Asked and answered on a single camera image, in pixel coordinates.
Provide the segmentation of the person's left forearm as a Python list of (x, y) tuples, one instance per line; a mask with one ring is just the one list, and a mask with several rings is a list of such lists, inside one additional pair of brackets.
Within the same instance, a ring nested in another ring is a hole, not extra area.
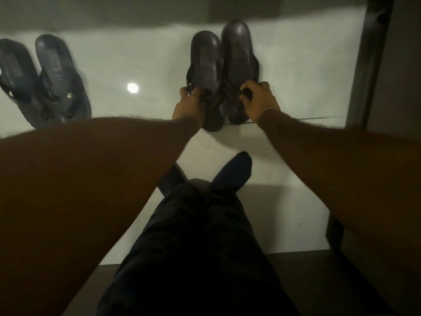
[(106, 117), (0, 139), (0, 316), (60, 316), (200, 128)]

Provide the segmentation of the person's black trousers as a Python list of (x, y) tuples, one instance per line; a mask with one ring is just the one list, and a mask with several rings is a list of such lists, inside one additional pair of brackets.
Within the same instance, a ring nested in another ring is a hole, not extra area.
[(164, 198), (96, 316), (300, 316), (234, 190), (180, 185)]

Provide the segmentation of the dark brown leather sandal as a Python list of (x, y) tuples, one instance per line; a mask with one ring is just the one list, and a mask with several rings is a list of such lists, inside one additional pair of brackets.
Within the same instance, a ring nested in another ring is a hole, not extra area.
[(59, 121), (90, 119), (91, 104), (66, 42), (43, 34), (35, 41), (35, 51), (41, 67), (39, 77), (45, 88), (45, 102)]
[(249, 120), (239, 99), (240, 87), (247, 80), (259, 82), (260, 64), (256, 58), (249, 27), (241, 20), (228, 22), (221, 34), (224, 50), (223, 85), (228, 121), (236, 126)]
[(187, 90), (201, 90), (201, 101), (205, 103), (205, 119), (202, 128), (207, 132), (218, 132), (225, 123), (223, 102), (224, 51), (221, 41), (211, 31), (199, 31), (190, 47), (190, 67), (187, 71)]
[(28, 49), (22, 43), (0, 39), (0, 88), (35, 129), (49, 125), (49, 108)]

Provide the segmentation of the person's right forearm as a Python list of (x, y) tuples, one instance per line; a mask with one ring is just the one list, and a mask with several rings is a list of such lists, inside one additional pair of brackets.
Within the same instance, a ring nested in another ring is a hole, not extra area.
[(314, 126), (283, 112), (257, 125), (346, 229), (421, 282), (421, 142)]

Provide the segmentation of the dark door frame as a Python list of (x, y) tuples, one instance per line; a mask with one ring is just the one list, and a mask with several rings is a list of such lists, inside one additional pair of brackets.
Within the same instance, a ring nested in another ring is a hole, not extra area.
[(367, 129), (395, 0), (367, 0), (346, 128)]

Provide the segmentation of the person's left hand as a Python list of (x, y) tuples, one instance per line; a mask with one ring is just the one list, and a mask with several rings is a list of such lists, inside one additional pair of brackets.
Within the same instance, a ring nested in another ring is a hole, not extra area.
[(206, 104), (176, 104), (173, 120), (184, 120), (189, 123), (193, 133), (197, 133), (205, 120)]

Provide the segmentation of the dark blue sock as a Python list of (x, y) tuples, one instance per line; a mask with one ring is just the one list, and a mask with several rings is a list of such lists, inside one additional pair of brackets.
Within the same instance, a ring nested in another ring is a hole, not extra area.
[(236, 154), (214, 177), (209, 188), (238, 192), (250, 179), (252, 164), (252, 158), (247, 152)]
[(187, 182), (187, 177), (180, 168), (180, 166), (175, 163), (167, 174), (159, 181), (157, 187), (161, 192), (164, 198), (171, 195), (171, 193), (180, 185), (183, 185)]

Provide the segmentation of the person's right hand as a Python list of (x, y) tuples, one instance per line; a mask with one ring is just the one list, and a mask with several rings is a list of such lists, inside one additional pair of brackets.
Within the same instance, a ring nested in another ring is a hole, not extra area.
[(259, 124), (268, 113), (281, 112), (270, 85), (266, 81), (257, 83), (251, 79), (247, 80), (240, 87), (240, 92), (239, 99), (249, 119), (256, 124)]

